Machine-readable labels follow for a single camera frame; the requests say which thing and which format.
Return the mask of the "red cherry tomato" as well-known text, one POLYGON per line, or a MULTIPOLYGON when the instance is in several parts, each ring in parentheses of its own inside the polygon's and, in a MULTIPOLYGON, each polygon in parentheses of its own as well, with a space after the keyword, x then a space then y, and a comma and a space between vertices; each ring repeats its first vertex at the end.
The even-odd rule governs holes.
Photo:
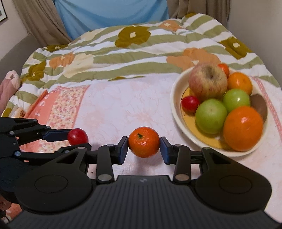
POLYGON ((72 146, 86 144, 88 143, 88 135, 84 130, 80 128, 75 128, 68 133, 67 140, 72 146))
POLYGON ((181 100, 182 109, 188 114, 194 114, 200 104, 196 96, 186 96, 181 100))

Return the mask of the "small mandarin orange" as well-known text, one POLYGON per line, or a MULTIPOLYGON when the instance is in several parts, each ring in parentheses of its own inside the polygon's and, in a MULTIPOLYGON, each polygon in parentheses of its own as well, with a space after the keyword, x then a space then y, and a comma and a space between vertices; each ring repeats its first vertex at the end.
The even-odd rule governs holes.
POLYGON ((139 127, 132 131, 128 138, 129 148, 135 156, 148 158, 155 155, 160 148, 160 137, 150 127, 139 127))

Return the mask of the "large orange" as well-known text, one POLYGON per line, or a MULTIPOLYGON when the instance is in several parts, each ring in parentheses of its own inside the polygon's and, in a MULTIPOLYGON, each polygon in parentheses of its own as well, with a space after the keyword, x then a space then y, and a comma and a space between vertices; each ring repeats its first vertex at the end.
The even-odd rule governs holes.
POLYGON ((250 106, 232 110, 225 119, 223 137, 236 151, 248 151, 258 143, 263 132, 261 115, 250 106))

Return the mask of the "yellow red apple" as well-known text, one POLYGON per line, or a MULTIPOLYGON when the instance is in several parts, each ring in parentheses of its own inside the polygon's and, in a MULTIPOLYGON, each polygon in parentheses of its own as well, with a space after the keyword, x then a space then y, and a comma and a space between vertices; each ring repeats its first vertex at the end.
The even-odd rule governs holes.
POLYGON ((198 64, 188 75, 190 90, 200 100, 221 99, 228 89, 228 79, 214 64, 198 64))

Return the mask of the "small snack box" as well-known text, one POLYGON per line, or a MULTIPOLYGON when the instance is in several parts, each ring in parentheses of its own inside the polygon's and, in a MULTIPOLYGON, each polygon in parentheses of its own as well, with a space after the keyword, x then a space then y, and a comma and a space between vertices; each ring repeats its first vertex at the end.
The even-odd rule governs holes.
POLYGON ((23 108, 21 107, 17 107, 15 109, 13 109, 9 115, 9 117, 12 118, 24 118, 25 117, 26 112, 24 111, 23 108))

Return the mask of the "cream yellow plate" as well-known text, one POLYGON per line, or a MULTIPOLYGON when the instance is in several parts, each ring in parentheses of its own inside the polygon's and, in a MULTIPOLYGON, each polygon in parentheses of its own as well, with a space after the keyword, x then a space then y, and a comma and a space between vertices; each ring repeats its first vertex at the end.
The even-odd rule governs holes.
POLYGON ((195 143, 199 147, 208 146, 210 148, 215 149, 216 151, 222 153, 228 157, 239 157, 252 153, 257 148, 259 148, 268 132, 270 131, 270 110, 267 108, 267 116, 266 120, 263 124, 262 136, 260 140, 253 146, 253 148, 247 151, 235 151, 230 148, 224 138, 223 134, 215 134, 215 135, 207 135, 201 132, 196 123, 195 117, 192 115, 186 114, 181 107, 181 100, 184 96, 189 96, 192 94, 189 89, 188 77, 190 72, 193 70, 193 67, 183 71, 175 80, 172 85, 171 93, 170 93, 170 106, 172 110, 173 118, 176 122, 176 125, 180 128, 182 133, 190 139, 193 143, 195 143))

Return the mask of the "pink plush pillow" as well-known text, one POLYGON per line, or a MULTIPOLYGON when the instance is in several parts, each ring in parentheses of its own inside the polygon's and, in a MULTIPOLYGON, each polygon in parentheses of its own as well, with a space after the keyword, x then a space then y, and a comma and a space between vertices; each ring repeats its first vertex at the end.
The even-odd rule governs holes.
POLYGON ((9 71, 1 83, 1 114, 10 98, 17 92, 21 84, 21 80, 16 71, 9 71))

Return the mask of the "green apple front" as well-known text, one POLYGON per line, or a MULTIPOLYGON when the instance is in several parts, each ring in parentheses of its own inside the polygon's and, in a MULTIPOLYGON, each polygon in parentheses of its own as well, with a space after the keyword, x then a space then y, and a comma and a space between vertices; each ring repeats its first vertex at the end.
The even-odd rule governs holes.
POLYGON ((195 112, 195 123, 206 134, 218 134, 223 128, 228 112, 217 99, 205 100, 195 112))

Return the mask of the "green apple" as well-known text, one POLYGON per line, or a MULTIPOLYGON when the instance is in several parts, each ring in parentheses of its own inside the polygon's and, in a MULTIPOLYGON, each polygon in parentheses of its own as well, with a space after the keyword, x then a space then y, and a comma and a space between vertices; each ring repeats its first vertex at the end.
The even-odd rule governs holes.
POLYGON ((250 106, 250 96, 241 89, 230 89, 224 94, 222 102, 230 113, 238 107, 250 106))
POLYGON ((206 134, 218 134, 223 128, 228 112, 217 99, 205 100, 195 112, 195 123, 206 134))

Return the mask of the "red cherry tomato in plate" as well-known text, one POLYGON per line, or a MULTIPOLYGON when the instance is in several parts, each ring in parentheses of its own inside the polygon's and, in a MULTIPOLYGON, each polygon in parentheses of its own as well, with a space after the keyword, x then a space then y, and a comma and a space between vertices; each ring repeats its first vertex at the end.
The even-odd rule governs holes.
POLYGON ((181 100, 182 109, 188 114, 194 114, 200 104, 196 96, 186 96, 181 100))

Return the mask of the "grey headboard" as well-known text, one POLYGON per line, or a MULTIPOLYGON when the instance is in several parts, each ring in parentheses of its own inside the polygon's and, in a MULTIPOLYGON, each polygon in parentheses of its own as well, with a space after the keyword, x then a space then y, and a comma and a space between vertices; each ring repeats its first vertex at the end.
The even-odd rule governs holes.
POLYGON ((29 56, 40 48, 39 42, 33 35, 28 35, 16 44, 2 59, 1 59, 1 82, 9 71, 16 71, 18 75, 22 72, 22 67, 29 56))

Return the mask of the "green apple back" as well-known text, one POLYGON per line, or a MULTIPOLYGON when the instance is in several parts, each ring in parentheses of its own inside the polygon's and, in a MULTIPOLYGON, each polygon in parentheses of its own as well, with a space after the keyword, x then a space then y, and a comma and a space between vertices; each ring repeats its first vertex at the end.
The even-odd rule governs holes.
POLYGON ((238 107, 250 106, 250 96, 241 89, 230 89, 224 94, 222 102, 230 113, 238 107))

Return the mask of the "brown kiwi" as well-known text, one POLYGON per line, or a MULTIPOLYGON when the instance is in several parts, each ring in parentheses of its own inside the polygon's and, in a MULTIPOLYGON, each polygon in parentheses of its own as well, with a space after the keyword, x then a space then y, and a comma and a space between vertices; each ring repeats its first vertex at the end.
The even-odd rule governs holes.
POLYGON ((265 122, 268 115, 268 108, 264 98, 260 94, 251 95, 250 105, 261 115, 263 122, 265 122))

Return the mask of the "medium orange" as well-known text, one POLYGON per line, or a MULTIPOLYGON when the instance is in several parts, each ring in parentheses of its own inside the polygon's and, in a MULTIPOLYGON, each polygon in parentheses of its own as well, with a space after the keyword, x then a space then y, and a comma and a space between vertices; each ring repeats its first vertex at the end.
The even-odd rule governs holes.
POLYGON ((240 89, 251 95, 253 85, 248 76, 240 72, 234 72, 228 77, 228 89, 240 89))

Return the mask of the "small tangerine behind apple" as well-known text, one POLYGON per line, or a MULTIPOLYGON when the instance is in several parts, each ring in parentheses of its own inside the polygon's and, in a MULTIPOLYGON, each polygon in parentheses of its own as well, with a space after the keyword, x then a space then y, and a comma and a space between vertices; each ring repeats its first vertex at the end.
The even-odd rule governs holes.
POLYGON ((230 71, 229 71, 229 67, 225 64, 225 63, 220 63, 217 65, 226 75, 226 77, 229 77, 230 71))

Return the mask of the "floral striped quilt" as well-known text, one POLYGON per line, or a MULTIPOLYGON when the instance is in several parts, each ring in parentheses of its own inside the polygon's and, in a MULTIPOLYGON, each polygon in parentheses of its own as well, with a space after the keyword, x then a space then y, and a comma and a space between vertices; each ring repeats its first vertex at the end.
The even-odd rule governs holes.
POLYGON ((67 45, 38 48, 24 63, 20 87, 1 115, 8 116, 15 106, 27 111, 56 84, 179 74, 208 61, 278 86, 260 57, 225 26, 211 16, 189 13, 181 19, 96 29, 67 45))

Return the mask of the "beige curtain left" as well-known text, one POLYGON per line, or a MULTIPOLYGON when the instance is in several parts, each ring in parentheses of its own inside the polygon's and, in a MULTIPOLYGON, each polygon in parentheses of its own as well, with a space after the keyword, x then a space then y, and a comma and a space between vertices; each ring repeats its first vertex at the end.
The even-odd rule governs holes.
POLYGON ((19 0, 13 4, 27 32, 42 46, 72 42, 52 0, 19 0))

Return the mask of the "beige curtain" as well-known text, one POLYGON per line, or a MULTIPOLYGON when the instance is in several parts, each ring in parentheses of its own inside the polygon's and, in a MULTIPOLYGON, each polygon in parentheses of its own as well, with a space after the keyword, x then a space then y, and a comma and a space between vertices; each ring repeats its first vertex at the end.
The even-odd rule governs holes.
POLYGON ((27 32, 42 46, 72 42, 52 0, 19 0, 13 4, 27 32))
POLYGON ((207 14, 227 27, 229 0, 167 0, 169 18, 182 18, 189 13, 207 14))

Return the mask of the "blue curtain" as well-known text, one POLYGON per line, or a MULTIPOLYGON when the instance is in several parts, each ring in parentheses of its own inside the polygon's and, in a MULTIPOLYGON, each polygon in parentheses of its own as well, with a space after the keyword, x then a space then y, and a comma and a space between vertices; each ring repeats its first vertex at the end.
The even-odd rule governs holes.
POLYGON ((167 1, 60 0, 53 1, 71 39, 104 27, 169 19, 167 1))

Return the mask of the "beige curtain right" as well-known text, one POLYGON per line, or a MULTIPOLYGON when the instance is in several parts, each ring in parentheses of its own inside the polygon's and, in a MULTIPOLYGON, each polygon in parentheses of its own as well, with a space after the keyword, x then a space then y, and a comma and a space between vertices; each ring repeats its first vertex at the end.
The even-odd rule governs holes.
POLYGON ((167 0, 169 18, 182 18, 189 13, 207 14, 227 27, 229 0, 167 0))

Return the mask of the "framed wall picture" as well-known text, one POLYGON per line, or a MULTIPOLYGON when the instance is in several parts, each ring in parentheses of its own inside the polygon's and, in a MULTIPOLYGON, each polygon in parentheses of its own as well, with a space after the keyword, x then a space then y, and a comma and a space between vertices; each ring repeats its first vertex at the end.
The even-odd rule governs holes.
POLYGON ((7 19, 7 14, 6 11, 4 9, 4 5, 2 0, 0 0, 0 22, 4 21, 7 19))

